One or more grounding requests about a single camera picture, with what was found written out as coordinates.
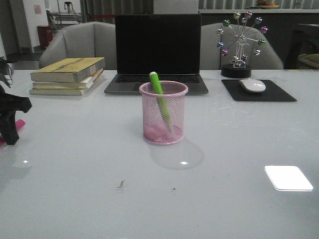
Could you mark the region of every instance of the yellow book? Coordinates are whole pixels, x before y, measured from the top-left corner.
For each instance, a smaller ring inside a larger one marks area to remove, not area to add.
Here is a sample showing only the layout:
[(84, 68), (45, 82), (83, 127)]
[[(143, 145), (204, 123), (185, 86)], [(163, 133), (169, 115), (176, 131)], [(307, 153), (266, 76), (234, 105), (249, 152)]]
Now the yellow book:
[(100, 69), (94, 75), (85, 78), (79, 83), (34, 81), (32, 82), (32, 84), (34, 89), (84, 89), (90, 88), (94, 84), (94, 82), (102, 75), (102, 73), (103, 69)]
[(30, 89), (30, 95), (42, 96), (81, 96), (87, 92), (88, 88), (84, 89)]
[(104, 57), (66, 58), (32, 72), (31, 80), (80, 82), (104, 67)]

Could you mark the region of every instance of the laptop screen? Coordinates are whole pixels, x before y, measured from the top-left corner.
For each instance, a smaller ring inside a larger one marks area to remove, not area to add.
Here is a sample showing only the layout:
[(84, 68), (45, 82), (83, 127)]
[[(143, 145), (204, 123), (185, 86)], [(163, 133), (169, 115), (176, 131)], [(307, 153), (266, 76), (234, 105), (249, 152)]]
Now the laptop screen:
[(199, 73), (199, 14), (118, 15), (115, 27), (118, 73)]

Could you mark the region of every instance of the colored ball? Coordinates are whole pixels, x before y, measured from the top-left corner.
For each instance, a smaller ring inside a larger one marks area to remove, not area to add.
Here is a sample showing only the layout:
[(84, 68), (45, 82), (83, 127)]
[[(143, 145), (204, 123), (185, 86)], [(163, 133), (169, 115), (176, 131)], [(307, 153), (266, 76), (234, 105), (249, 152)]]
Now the colored ball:
[(238, 56), (233, 56), (233, 57), (231, 58), (231, 60), (232, 60), (233, 62), (239, 61), (239, 57), (238, 57)]
[(263, 26), (263, 27), (260, 28), (260, 32), (261, 32), (262, 34), (267, 33), (267, 31), (268, 31), (268, 27), (266, 27), (266, 26)]
[(230, 20), (223, 21), (223, 26), (229, 26), (229, 25), (230, 25)]
[(254, 49), (254, 55), (258, 56), (261, 53), (261, 50), (259, 49)]
[(239, 19), (239, 18), (240, 18), (240, 12), (234, 13), (234, 18), (235, 18), (235, 19)]
[(263, 21), (263, 19), (262, 19), (261, 17), (257, 17), (257, 18), (255, 19), (255, 23), (256, 23), (256, 24), (260, 24), (262, 21)]
[(217, 43), (217, 48), (223, 48), (223, 46), (224, 46), (224, 42), (218, 42)]
[(242, 59), (243, 61), (246, 61), (246, 60), (248, 59), (248, 55), (247, 55), (247, 54), (242, 55), (242, 56), (241, 56), (241, 59)]
[(253, 13), (251, 11), (248, 11), (245, 13), (245, 18), (250, 19), (252, 17)]
[(262, 45), (265, 45), (266, 41), (264, 39), (260, 39), (258, 41), (258, 45), (262, 46)]
[(224, 34), (224, 30), (222, 28), (218, 29), (217, 30), (217, 35), (221, 36), (222, 34)]
[(223, 49), (222, 51), (221, 51), (221, 55), (222, 56), (226, 56), (228, 54), (228, 50), (227, 49)]

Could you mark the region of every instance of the gray chair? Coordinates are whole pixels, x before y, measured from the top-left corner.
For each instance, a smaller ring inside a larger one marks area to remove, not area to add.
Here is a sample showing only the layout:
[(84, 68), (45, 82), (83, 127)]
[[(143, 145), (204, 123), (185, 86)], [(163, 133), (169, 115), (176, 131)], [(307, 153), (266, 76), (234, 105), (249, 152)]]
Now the gray chair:
[(75, 57), (105, 57), (105, 69), (116, 70), (115, 25), (94, 21), (61, 29), (40, 57), (39, 67)]
[[(238, 25), (231, 24), (231, 27), (237, 31)], [(223, 28), (224, 34), (217, 35), (217, 30)], [(249, 46), (245, 46), (245, 53), (248, 55), (246, 61), (247, 65), (250, 65), (252, 69), (283, 69), (284, 65), (260, 31), (255, 28), (250, 28), (248, 34), (255, 33), (249, 36), (252, 39), (259, 40), (264, 39), (266, 44), (259, 46), (255, 41), (248, 41)], [(236, 55), (236, 46), (229, 49), (227, 56), (221, 56), (220, 49), (217, 48), (218, 42), (229, 42), (233, 37), (234, 32), (230, 27), (222, 27), (222, 23), (214, 23), (204, 25), (201, 28), (201, 47), (200, 47), (200, 69), (201, 70), (220, 70), (220, 66), (228, 64), (231, 61), (232, 56)], [(257, 48), (261, 50), (261, 54), (256, 56), (253, 54), (253, 49)]]

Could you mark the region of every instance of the bowl of fruit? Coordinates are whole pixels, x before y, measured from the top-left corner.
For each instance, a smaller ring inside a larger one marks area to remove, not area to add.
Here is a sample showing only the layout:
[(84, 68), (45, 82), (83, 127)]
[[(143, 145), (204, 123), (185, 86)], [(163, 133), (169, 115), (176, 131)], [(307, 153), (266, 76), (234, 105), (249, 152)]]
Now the bowl of fruit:
[(257, 7), (260, 7), (261, 9), (275, 9), (275, 8), (278, 8), (279, 5), (276, 5), (276, 3), (274, 2), (258, 0)]

